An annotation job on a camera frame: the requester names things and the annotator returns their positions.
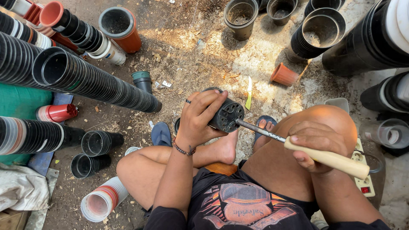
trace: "blue flip-flop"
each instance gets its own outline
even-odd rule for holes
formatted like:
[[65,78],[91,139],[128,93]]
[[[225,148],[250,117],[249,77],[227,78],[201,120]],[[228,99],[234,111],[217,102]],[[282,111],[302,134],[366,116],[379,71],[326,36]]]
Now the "blue flip-flop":
[[172,147],[171,131],[165,122],[158,122],[151,132],[153,145]]
[[[277,125],[277,122],[276,122],[276,120],[274,120],[274,118],[272,118],[272,117],[270,117],[270,116],[267,116],[267,115],[263,115],[263,116],[261,116],[261,117],[258,118],[257,123],[256,123],[256,126],[258,126],[258,124],[260,123],[260,121],[263,120],[263,119],[266,121],[266,124],[267,124],[267,122],[272,122],[273,125]],[[262,136],[261,134],[256,133],[256,137],[254,138],[254,143],[253,143],[253,145],[256,143],[256,140],[257,140],[259,137],[261,137],[261,136]]]

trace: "electrical outlet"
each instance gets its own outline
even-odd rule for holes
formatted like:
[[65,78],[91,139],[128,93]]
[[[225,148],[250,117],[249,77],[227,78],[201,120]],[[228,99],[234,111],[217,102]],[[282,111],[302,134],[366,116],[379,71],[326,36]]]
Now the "electrical outlet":
[[[362,152],[364,152],[364,149],[362,148],[361,140],[359,138],[357,140],[357,144],[356,144],[355,148],[362,151]],[[352,154],[351,159],[356,160],[359,163],[362,163],[364,165],[368,165],[366,163],[365,156],[362,155],[358,151],[354,151],[354,153]],[[373,184],[372,184],[372,180],[371,180],[370,175],[368,175],[368,177],[365,178],[365,180],[361,180],[361,179],[358,179],[358,178],[354,178],[354,179],[355,179],[356,186],[361,190],[361,192],[364,194],[364,196],[366,196],[366,197],[375,196],[375,190],[373,189]]]

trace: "black shorts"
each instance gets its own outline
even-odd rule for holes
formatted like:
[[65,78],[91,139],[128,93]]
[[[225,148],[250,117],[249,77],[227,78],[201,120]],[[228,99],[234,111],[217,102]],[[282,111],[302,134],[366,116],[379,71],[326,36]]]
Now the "black shorts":
[[[284,196],[284,195],[269,191],[268,189],[264,188],[257,181],[255,181],[253,178],[247,175],[243,170],[241,170],[241,167],[244,165],[246,161],[247,160],[242,160],[240,164],[238,164],[237,171],[231,176],[214,173],[214,172],[207,170],[204,167],[201,168],[199,172],[196,174],[196,176],[193,177],[192,196],[191,196],[190,206],[192,206],[192,204],[195,204],[196,202],[202,203],[203,201],[199,201],[197,200],[197,198],[200,197],[202,194],[204,194],[212,186],[226,184],[226,183],[250,182],[250,183],[253,183],[253,184],[256,184],[262,187],[264,190],[271,192],[295,205],[300,206],[303,209],[308,219],[311,219],[311,216],[314,214],[314,212],[319,210],[319,207],[316,201],[312,201],[312,202],[300,201],[300,200],[290,198],[288,196]],[[146,210],[144,208],[142,208],[142,210],[145,212],[144,217],[148,217],[151,214],[152,207],[149,210]]]

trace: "red switch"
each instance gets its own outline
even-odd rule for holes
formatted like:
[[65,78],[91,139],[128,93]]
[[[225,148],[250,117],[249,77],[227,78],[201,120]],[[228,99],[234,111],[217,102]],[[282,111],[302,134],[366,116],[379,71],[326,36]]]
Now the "red switch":
[[363,187],[361,188],[362,193],[369,193],[369,187]]

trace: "metal shaft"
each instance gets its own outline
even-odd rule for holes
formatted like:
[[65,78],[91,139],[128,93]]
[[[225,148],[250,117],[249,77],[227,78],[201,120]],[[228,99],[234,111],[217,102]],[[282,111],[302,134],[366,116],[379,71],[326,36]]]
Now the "metal shaft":
[[264,135],[266,137],[270,137],[270,138],[273,138],[274,140],[278,140],[279,142],[282,142],[282,143],[285,142],[285,138],[283,138],[283,137],[281,137],[281,136],[279,136],[277,134],[274,134],[272,132],[269,132],[269,131],[267,131],[265,129],[262,129],[260,127],[257,127],[257,126],[255,126],[253,124],[245,122],[245,121],[243,121],[241,119],[236,119],[236,124],[238,124],[240,126],[243,126],[245,128],[248,128],[249,130],[253,130],[254,132],[259,133],[261,135]]

